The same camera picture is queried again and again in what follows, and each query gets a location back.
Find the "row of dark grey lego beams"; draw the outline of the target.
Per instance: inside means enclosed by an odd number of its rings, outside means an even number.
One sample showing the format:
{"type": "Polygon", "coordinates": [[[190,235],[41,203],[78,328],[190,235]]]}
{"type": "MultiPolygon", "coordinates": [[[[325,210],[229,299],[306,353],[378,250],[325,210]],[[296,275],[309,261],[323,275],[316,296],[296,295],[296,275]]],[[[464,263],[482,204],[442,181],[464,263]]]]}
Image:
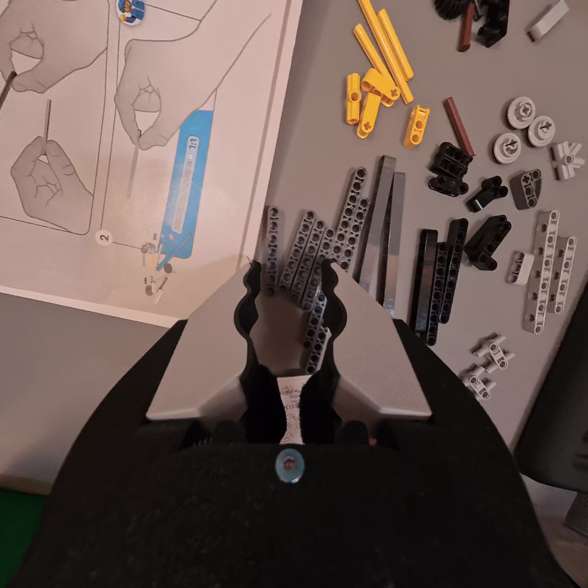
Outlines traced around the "row of dark grey lego beams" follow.
{"type": "Polygon", "coordinates": [[[319,300],[323,261],[335,261],[343,269],[349,268],[369,209],[369,200],[362,196],[366,177],[364,167],[352,173],[335,228],[328,226],[314,210],[303,211],[282,269],[278,260],[280,210],[275,206],[268,208],[263,285],[266,295],[285,296],[309,312],[319,300]]]}

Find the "yellow lego connector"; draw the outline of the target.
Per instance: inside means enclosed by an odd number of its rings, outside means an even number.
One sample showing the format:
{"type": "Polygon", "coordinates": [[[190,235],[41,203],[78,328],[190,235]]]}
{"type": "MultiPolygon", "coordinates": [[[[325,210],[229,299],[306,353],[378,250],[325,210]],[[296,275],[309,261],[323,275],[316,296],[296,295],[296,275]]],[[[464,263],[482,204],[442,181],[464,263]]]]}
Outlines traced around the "yellow lego connector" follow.
{"type": "Polygon", "coordinates": [[[381,97],[374,92],[365,94],[362,103],[356,134],[361,139],[366,139],[373,131],[378,117],[381,97]]]}
{"type": "Polygon", "coordinates": [[[361,100],[360,76],[354,72],[348,75],[346,79],[345,119],[348,125],[357,125],[359,123],[361,100]]]}
{"type": "Polygon", "coordinates": [[[370,68],[360,82],[362,91],[379,97],[380,103],[385,107],[391,107],[401,97],[401,93],[394,80],[377,69],[370,68]]]}

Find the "black thin lego liftarm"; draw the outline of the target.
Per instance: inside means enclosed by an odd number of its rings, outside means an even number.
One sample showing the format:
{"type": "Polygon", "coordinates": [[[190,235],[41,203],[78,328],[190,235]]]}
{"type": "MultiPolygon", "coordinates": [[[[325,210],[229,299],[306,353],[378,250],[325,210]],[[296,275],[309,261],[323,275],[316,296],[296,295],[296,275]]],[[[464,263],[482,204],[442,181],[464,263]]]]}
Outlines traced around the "black thin lego liftarm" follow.
{"type": "Polygon", "coordinates": [[[468,184],[463,180],[446,175],[437,175],[430,178],[428,187],[435,192],[452,198],[466,195],[469,191],[468,184]]]}

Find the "black lego gear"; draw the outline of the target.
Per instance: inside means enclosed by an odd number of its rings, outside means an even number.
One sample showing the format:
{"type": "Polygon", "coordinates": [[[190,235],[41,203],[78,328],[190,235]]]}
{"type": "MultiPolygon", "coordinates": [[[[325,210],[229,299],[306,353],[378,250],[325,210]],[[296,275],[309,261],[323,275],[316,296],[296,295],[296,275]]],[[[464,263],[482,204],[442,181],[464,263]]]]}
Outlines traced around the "black lego gear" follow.
{"type": "Polygon", "coordinates": [[[473,1],[433,1],[437,15],[445,21],[454,21],[465,16],[473,1]]]}

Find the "small white lego brick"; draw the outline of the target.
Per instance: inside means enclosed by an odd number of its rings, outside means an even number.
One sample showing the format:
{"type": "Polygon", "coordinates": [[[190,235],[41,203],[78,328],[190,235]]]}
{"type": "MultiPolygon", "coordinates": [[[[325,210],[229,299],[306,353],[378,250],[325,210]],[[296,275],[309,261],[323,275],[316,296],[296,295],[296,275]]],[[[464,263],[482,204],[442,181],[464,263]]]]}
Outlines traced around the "small white lego brick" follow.
{"type": "Polygon", "coordinates": [[[530,277],[534,259],[535,255],[533,254],[514,251],[506,282],[510,285],[526,285],[530,277]]]}

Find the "light grey lego brick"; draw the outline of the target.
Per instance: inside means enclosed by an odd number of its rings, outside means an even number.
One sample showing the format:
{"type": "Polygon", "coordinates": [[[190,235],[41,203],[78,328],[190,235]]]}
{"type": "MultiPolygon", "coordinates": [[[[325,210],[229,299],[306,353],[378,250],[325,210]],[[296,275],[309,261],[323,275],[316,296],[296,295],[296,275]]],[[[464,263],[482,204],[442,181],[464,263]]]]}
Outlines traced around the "light grey lego brick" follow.
{"type": "Polygon", "coordinates": [[[569,12],[568,1],[557,1],[537,17],[527,31],[532,42],[537,42],[548,34],[569,12]]]}

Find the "yellow thin lego liftarm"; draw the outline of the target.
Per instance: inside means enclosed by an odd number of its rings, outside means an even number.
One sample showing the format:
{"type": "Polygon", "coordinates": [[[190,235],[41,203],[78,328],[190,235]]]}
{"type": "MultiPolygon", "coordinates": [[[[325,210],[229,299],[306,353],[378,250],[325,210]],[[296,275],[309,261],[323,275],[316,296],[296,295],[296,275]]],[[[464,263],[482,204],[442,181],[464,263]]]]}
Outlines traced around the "yellow thin lego liftarm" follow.
{"type": "Polygon", "coordinates": [[[411,150],[422,143],[429,115],[430,108],[416,105],[412,109],[405,138],[403,140],[403,146],[405,149],[411,150]]]}

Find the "long yellow lego axle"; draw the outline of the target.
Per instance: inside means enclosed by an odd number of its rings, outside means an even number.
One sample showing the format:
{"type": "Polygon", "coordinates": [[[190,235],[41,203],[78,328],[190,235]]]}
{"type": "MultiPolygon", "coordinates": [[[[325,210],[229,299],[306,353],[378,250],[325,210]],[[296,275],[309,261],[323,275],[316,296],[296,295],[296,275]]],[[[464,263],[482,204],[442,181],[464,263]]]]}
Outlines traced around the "long yellow lego axle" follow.
{"type": "Polygon", "coordinates": [[[386,35],[379,24],[378,13],[374,10],[371,1],[358,1],[358,4],[360,5],[364,18],[371,29],[371,33],[378,44],[379,51],[384,58],[387,69],[400,90],[402,100],[407,105],[412,103],[414,100],[413,94],[408,86],[408,81],[405,80],[401,68],[392,53],[386,35]]]}

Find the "black angled lego beam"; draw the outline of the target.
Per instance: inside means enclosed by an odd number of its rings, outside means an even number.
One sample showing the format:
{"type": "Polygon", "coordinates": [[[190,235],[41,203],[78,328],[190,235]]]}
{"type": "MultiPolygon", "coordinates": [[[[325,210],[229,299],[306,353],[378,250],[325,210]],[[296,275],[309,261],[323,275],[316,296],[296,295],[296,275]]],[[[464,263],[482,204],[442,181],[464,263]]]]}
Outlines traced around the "black angled lego beam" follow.
{"type": "Polygon", "coordinates": [[[508,222],[505,215],[490,216],[484,220],[465,244],[464,251],[470,261],[481,254],[483,245],[496,235],[499,226],[505,222],[508,222]]]}
{"type": "Polygon", "coordinates": [[[505,222],[499,226],[496,235],[490,238],[484,245],[481,254],[469,262],[470,264],[479,270],[493,271],[497,268],[497,262],[494,260],[493,255],[496,253],[498,247],[502,244],[505,237],[511,231],[511,223],[505,222]]]}

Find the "medium light grey lego beam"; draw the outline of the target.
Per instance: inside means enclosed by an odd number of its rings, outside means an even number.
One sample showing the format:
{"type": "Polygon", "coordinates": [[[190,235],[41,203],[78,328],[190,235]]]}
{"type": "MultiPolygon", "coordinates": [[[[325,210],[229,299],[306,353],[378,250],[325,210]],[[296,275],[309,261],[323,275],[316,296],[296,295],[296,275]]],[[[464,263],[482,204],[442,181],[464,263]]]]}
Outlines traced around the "medium light grey lego beam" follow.
{"type": "Polygon", "coordinates": [[[548,312],[562,315],[570,286],[575,259],[577,238],[558,237],[556,241],[553,274],[548,298],[548,312]]]}

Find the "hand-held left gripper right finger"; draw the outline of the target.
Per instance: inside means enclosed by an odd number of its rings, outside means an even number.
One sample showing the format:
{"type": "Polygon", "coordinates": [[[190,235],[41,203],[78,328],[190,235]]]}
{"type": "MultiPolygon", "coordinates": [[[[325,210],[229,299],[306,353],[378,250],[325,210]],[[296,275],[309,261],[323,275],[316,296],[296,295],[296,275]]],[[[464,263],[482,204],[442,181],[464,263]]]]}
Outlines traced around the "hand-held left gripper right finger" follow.
{"type": "Polygon", "coordinates": [[[431,409],[391,315],[336,262],[322,265],[330,339],[320,374],[342,420],[427,420],[431,409]]]}

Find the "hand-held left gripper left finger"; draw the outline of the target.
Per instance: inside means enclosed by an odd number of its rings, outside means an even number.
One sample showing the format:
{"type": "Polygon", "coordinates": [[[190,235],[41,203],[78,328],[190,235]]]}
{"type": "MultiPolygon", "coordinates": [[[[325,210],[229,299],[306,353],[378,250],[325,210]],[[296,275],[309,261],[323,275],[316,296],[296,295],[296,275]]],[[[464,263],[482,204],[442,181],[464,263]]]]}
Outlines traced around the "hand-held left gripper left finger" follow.
{"type": "Polygon", "coordinates": [[[242,267],[187,319],[150,407],[149,420],[238,420],[246,410],[240,377],[250,327],[238,309],[259,293],[261,264],[242,267]]]}

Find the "long light grey lego beam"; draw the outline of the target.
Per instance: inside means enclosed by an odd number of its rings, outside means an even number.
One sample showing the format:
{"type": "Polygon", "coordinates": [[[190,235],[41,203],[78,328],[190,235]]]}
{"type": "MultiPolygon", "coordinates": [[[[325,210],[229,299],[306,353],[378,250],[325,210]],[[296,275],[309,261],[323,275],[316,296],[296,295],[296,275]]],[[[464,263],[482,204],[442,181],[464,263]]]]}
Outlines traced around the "long light grey lego beam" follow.
{"type": "Polygon", "coordinates": [[[552,282],[560,212],[548,210],[537,215],[533,240],[534,260],[527,281],[523,328],[541,334],[545,328],[548,294],[552,282]]]}

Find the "short dark red lego axle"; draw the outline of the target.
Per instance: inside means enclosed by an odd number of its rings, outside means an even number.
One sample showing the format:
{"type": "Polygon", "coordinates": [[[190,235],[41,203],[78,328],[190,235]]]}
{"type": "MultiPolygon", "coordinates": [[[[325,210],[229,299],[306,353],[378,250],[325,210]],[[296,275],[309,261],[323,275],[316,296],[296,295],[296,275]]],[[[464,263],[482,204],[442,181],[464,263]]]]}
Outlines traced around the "short dark red lego axle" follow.
{"type": "Polygon", "coordinates": [[[468,3],[464,7],[464,10],[462,11],[460,36],[457,46],[457,50],[460,53],[464,53],[470,49],[472,42],[472,26],[474,21],[474,12],[474,1],[468,1],[468,3]]]}

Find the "dark grey lego piece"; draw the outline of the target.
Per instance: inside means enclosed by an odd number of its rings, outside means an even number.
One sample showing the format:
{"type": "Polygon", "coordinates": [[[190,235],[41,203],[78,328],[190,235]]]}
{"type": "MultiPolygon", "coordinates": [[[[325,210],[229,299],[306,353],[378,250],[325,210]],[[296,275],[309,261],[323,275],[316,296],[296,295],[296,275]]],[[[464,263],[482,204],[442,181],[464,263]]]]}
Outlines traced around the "dark grey lego piece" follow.
{"type": "Polygon", "coordinates": [[[510,179],[509,186],[517,210],[533,209],[539,202],[542,173],[540,169],[520,172],[510,179]]]}

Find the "light grey star lego piece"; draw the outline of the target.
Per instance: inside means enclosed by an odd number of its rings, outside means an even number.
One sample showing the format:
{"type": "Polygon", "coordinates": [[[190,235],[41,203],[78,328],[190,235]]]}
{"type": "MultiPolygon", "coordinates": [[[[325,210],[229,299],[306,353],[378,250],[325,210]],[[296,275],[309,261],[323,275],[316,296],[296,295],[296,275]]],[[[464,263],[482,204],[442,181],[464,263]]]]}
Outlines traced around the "light grey star lego piece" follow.
{"type": "Polygon", "coordinates": [[[551,148],[552,167],[558,181],[575,177],[576,171],[584,166],[585,160],[579,156],[582,144],[568,141],[556,143],[551,148]]]}

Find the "held dark grey beam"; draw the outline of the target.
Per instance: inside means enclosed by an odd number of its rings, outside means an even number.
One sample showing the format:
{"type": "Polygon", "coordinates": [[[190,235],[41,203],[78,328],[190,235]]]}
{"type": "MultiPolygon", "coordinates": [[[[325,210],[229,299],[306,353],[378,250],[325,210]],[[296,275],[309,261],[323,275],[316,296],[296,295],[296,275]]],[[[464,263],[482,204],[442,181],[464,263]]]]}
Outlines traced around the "held dark grey beam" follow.
{"type": "Polygon", "coordinates": [[[399,255],[405,190],[406,175],[403,172],[395,172],[384,217],[376,290],[376,300],[392,318],[395,316],[398,297],[399,255]]]}

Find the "printed white paper bag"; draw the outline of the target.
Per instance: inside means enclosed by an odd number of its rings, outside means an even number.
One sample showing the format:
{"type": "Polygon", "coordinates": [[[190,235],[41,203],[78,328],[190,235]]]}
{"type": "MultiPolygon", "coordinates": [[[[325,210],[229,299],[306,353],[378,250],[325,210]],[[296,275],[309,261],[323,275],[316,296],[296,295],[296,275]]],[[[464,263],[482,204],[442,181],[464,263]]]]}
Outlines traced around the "printed white paper bag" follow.
{"type": "Polygon", "coordinates": [[[288,376],[278,378],[277,383],[286,415],[286,432],[282,437],[282,445],[303,445],[300,432],[299,402],[303,386],[310,375],[288,376]]]}

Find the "black lego pin connector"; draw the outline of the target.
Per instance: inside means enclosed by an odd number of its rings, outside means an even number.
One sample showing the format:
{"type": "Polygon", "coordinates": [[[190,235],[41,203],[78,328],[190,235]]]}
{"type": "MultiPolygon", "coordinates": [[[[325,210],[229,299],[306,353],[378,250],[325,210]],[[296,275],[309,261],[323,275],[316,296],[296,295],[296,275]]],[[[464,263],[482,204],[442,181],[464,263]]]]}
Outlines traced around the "black lego pin connector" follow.
{"type": "Polygon", "coordinates": [[[470,212],[480,212],[491,202],[505,198],[508,193],[509,189],[500,176],[486,178],[481,182],[481,189],[466,201],[465,206],[470,212]]]}

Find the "black lego connector piece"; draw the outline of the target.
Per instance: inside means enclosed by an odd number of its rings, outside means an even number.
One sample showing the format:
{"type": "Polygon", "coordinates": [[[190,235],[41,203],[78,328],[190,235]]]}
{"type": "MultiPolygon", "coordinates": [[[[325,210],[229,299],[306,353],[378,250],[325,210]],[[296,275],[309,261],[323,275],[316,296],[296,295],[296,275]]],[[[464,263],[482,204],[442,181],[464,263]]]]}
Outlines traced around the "black lego connector piece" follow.
{"type": "Polygon", "coordinates": [[[486,48],[491,48],[507,34],[510,1],[479,1],[483,23],[476,39],[486,48]]]}

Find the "green plastic bin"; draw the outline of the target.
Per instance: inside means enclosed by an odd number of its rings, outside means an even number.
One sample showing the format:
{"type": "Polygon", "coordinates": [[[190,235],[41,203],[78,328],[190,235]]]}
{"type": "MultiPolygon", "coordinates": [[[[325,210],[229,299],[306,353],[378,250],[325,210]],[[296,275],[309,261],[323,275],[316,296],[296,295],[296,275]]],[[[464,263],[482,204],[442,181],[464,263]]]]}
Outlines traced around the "green plastic bin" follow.
{"type": "Polygon", "coordinates": [[[1,587],[18,570],[35,537],[46,496],[1,489],[1,587]]]}

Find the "black square lego connector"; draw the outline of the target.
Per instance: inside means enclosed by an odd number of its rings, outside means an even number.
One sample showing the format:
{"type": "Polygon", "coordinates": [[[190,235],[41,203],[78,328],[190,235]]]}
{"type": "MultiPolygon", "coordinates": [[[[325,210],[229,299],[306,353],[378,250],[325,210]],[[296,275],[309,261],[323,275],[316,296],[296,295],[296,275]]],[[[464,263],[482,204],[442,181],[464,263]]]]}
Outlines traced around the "black square lego connector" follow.
{"type": "Polygon", "coordinates": [[[473,157],[450,142],[442,142],[429,167],[431,173],[463,180],[473,157]]]}

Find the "lego instruction booklet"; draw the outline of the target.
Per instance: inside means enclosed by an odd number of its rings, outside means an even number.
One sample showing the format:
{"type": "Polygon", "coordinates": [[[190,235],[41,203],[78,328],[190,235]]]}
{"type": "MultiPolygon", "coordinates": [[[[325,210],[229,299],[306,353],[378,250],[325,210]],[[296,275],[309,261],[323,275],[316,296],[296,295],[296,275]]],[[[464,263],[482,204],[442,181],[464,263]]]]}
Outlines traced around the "lego instruction booklet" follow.
{"type": "Polygon", "coordinates": [[[302,1],[1,1],[1,293],[158,326],[254,250],[302,1]]]}

